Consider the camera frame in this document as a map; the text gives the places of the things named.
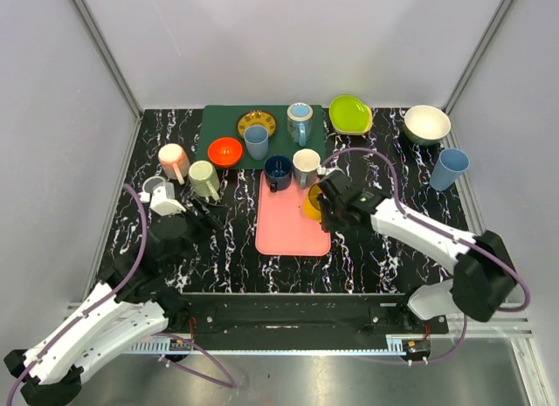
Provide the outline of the dark blue speckled mug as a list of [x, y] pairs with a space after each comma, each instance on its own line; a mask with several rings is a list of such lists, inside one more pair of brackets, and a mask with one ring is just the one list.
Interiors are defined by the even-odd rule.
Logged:
[[267, 186], [272, 193], [286, 190], [292, 179], [292, 162], [284, 155], [272, 155], [266, 159], [264, 173]]

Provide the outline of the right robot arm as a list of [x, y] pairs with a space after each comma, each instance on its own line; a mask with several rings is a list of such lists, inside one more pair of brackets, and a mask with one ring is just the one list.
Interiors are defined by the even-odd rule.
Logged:
[[442, 224], [383, 191], [368, 192], [339, 169], [321, 168], [317, 183], [321, 226], [328, 232], [360, 229], [392, 237], [445, 268], [451, 278], [413, 290], [397, 310], [397, 323], [415, 333], [428, 320], [463, 313], [488, 322], [519, 284], [499, 235], [474, 235]]

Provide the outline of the dark grey mug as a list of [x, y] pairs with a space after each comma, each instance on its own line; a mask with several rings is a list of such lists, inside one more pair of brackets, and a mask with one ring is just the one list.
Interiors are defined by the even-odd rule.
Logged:
[[165, 182], [167, 182], [167, 179], [165, 177], [162, 177], [160, 175], [151, 176], [142, 184], [141, 192], [145, 194], [152, 194], [157, 186]]

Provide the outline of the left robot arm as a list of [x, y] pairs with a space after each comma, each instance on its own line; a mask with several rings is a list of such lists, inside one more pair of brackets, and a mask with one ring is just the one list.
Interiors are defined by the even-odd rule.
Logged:
[[174, 215], [140, 219], [140, 241], [102, 273], [79, 308], [35, 347], [4, 357], [17, 380], [8, 404], [19, 392], [29, 405], [67, 405], [89, 377], [143, 338], [192, 328], [189, 302], [164, 275], [223, 225], [197, 199]]

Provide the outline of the pale green mug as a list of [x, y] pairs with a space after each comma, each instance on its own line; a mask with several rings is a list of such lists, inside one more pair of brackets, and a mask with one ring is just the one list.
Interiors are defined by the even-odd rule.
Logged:
[[198, 161], [190, 165], [189, 180], [193, 191], [200, 197], [220, 200], [219, 180], [215, 167], [207, 161]]

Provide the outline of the grey mug white inside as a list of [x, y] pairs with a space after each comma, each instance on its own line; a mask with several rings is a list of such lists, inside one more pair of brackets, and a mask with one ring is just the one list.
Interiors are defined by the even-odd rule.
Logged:
[[320, 155], [310, 148], [303, 148], [293, 155], [293, 175], [300, 189], [307, 189], [317, 180], [321, 165]]

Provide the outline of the yellow mug black handle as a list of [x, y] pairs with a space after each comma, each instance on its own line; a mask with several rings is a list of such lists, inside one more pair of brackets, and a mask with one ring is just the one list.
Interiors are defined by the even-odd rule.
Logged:
[[318, 201], [322, 191], [317, 184], [312, 185], [307, 192], [306, 199], [303, 203], [303, 212], [311, 220], [321, 221], [321, 206]]

